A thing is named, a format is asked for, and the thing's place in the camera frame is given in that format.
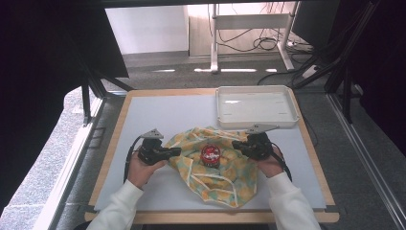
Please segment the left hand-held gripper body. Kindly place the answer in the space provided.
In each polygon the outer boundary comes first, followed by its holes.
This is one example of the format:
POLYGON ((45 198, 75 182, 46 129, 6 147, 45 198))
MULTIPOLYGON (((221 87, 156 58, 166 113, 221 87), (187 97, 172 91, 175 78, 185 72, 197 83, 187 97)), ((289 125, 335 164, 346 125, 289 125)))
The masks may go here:
POLYGON ((142 134, 141 138, 143 139, 143 142, 139 148, 138 157, 145 164, 152 166, 167 158, 161 147, 164 136, 156 128, 142 134))

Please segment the person's left hand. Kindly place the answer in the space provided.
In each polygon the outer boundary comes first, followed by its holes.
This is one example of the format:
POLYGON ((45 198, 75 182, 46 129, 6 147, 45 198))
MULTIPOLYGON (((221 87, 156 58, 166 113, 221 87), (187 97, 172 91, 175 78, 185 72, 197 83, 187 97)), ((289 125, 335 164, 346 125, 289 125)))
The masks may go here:
POLYGON ((150 166, 145 164, 137 154, 133 155, 130 160, 127 180, 135 187, 141 189, 147 184, 151 176, 167 164, 166 161, 159 161, 150 166))

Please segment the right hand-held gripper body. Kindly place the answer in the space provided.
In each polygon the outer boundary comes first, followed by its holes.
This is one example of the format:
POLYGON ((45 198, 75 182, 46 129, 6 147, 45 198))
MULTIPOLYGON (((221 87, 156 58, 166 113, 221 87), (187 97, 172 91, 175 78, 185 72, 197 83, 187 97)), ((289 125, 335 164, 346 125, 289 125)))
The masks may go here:
POLYGON ((246 130, 247 142, 243 154, 251 159, 261 161, 275 156, 273 143, 268 138, 266 132, 279 128, 276 125, 254 124, 246 130))

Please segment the white plastic tray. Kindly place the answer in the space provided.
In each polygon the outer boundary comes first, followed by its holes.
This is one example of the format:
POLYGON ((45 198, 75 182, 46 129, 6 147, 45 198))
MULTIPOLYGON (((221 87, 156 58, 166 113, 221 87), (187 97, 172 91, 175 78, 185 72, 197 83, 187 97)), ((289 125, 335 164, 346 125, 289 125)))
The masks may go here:
POLYGON ((292 90, 284 85, 221 86, 215 97, 217 120, 223 128, 254 124, 291 128, 300 120, 292 90))

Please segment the lemon print cloth bag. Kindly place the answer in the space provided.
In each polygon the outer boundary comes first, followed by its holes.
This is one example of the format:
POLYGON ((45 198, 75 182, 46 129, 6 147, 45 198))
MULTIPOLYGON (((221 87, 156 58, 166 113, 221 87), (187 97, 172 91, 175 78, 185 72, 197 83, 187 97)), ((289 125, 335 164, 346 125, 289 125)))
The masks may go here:
POLYGON ((258 167, 232 146, 232 141, 246 140, 244 131, 195 127, 175 134, 165 147, 182 149, 179 156, 169 159, 169 165, 204 202, 239 208, 256 195, 258 184, 258 167), (219 147, 218 168, 203 165, 200 153, 206 145, 219 147))

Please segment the wooden table with white top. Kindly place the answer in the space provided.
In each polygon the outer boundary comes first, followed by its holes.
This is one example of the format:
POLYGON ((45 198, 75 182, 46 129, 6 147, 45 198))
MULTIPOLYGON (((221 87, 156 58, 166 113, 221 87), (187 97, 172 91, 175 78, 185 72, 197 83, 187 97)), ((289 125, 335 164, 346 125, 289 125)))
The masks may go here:
MULTIPOLYGON (((89 201, 100 211, 123 184, 124 162, 139 135, 154 128, 166 140, 193 127, 212 126, 227 131, 217 120, 216 89, 134 90, 129 92, 118 118, 101 171, 89 201)), ((291 128, 269 131, 269 138, 281 147, 294 184, 301 188, 321 223, 340 218, 315 149, 312 147, 295 96, 300 120, 291 128)), ((134 219, 137 224, 237 224, 270 223, 274 217, 268 204, 270 194, 264 176, 258 192, 240 208, 204 202, 169 166, 158 170, 145 186, 134 219)))

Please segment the person's right hand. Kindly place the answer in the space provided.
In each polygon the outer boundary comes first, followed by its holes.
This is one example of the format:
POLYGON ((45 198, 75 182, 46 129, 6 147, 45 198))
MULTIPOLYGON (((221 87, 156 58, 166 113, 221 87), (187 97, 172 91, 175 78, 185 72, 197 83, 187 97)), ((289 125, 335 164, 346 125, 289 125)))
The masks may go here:
POLYGON ((268 178, 284 172, 282 165, 274 156, 269 156, 265 160, 258 161, 257 165, 263 174, 268 178))

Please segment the black metal stand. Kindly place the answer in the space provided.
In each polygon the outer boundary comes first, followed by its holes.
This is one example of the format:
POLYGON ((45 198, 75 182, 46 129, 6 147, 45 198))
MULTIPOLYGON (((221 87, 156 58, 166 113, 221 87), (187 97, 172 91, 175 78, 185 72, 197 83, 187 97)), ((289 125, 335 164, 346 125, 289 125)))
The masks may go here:
POLYGON ((128 77, 123 60, 120 64, 105 63, 100 68, 96 68, 85 59, 79 59, 79 76, 76 79, 76 86, 81 88, 83 124, 85 126, 93 118, 90 108, 90 93, 93 93, 98 99, 103 99, 107 95, 107 90, 102 83, 103 80, 122 88, 124 91, 131 91, 133 87, 119 80, 119 78, 128 77))
POLYGON ((369 24, 377 6, 381 0, 366 0, 365 7, 355 19, 355 26, 352 28, 349 40, 346 42, 342 52, 332 63, 320 69, 315 74, 305 80, 292 86, 293 89, 300 89, 319 79, 320 77, 330 74, 324 89, 327 94, 335 93, 340 85, 343 85, 343 95, 341 102, 341 112, 344 118, 351 124, 350 116, 350 99, 351 99, 351 76, 349 71, 350 56, 357 44, 362 33, 364 33, 369 24))

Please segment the white power strip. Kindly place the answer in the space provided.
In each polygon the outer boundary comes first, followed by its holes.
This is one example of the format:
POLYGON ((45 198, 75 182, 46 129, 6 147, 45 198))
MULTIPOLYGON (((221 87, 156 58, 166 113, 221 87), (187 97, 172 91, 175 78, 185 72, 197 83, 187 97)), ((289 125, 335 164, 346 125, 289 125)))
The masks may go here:
POLYGON ((311 77, 313 74, 315 74, 319 69, 320 67, 318 65, 311 65, 303 72, 302 77, 304 79, 307 79, 311 77))

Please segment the black curtain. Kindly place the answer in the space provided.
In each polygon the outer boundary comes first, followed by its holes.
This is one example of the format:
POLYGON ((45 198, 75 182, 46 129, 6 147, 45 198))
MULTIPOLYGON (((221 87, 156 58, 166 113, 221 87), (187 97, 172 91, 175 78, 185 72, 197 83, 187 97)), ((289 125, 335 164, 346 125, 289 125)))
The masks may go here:
POLYGON ((65 96, 91 79, 126 75, 102 0, 0 0, 0 214, 65 96))
MULTIPOLYGON (((370 0, 339 0, 330 32, 335 38, 370 0)), ((363 90, 360 103, 406 155, 406 0, 378 5, 350 52, 348 67, 363 90)))

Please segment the white desk frame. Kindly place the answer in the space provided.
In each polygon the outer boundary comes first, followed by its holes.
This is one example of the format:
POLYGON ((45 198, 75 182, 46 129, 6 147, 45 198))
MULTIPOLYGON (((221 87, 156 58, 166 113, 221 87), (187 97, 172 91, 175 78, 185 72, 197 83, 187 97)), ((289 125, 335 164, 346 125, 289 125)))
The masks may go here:
POLYGON ((292 9, 287 13, 220 15, 218 13, 219 5, 213 4, 213 11, 209 14, 209 18, 211 19, 210 27, 212 30, 210 71, 214 74, 219 72, 217 61, 217 40, 219 39, 219 35, 217 32, 219 30, 245 29, 284 29, 284 35, 282 39, 277 42, 277 48, 286 70, 292 71, 294 66, 286 51, 286 45, 299 6, 300 3, 296 1, 292 9))

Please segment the red round can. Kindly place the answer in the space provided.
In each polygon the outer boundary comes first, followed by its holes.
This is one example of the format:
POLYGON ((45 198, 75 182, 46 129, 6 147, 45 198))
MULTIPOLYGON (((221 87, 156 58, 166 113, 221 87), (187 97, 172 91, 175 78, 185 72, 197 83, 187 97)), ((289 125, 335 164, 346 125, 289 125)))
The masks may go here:
POLYGON ((200 159, 204 166, 218 168, 220 165, 221 151, 216 145, 206 145, 201 153, 200 159))

